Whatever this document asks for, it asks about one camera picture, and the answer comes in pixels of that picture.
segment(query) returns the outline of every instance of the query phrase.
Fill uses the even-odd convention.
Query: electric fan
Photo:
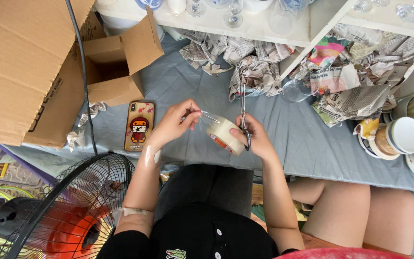
[[[95,258],[112,236],[135,168],[123,155],[78,162],[46,187],[42,199],[14,198],[0,207],[0,258]]]

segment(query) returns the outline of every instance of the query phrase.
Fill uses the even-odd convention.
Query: hand
[[[241,120],[242,114],[239,114],[236,117],[236,125],[238,127],[241,125]],[[252,134],[250,136],[250,143],[252,145],[252,152],[255,155],[265,159],[276,154],[263,125],[248,113],[245,113],[245,126],[247,126],[248,132]],[[247,137],[241,130],[230,129],[230,134],[247,146]]]
[[[191,98],[170,106],[149,136],[146,145],[152,145],[156,150],[161,149],[169,141],[180,137],[188,128],[194,130],[200,116],[201,109]]]

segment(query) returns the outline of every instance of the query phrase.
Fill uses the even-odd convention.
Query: gray tablecloth
[[[175,41],[167,35],[162,42],[164,56],[140,71],[145,98],[156,103],[155,122],[162,118],[170,105],[187,98],[193,98],[204,111],[234,120],[240,113],[240,104],[239,100],[228,101],[232,70],[218,76],[195,70],[178,52],[188,43],[188,40]],[[217,63],[222,68],[229,67],[222,58]],[[352,121],[329,129],[310,107],[310,100],[289,104],[280,95],[248,97],[246,107],[266,128],[285,173],[414,191],[414,174],[407,168],[405,158],[400,156],[396,160],[386,161],[366,154],[357,136],[352,134]],[[138,157],[138,154],[123,149],[127,109],[128,104],[109,107],[93,119],[99,152],[112,150]],[[89,140],[85,148],[77,147],[73,153],[67,147],[61,150],[29,145],[8,148],[33,165],[43,160],[43,170],[53,175],[60,173],[59,169],[67,164],[65,161],[72,163],[93,153]],[[33,148],[45,152],[33,156]],[[55,163],[52,170],[46,166],[51,159]],[[163,161],[180,165],[206,163],[261,169],[257,156],[247,151],[239,157],[231,156],[201,132],[199,127],[167,144],[163,150]]]

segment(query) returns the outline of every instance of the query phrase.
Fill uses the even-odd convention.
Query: crocodile logo
[[[167,250],[166,259],[186,259],[186,251],[176,249],[176,250]]]

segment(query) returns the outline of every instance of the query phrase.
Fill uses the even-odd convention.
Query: phone case
[[[132,111],[132,104],[136,105],[134,111]],[[127,151],[143,150],[144,143],[153,130],[153,124],[154,103],[131,102],[127,116],[124,149]]]

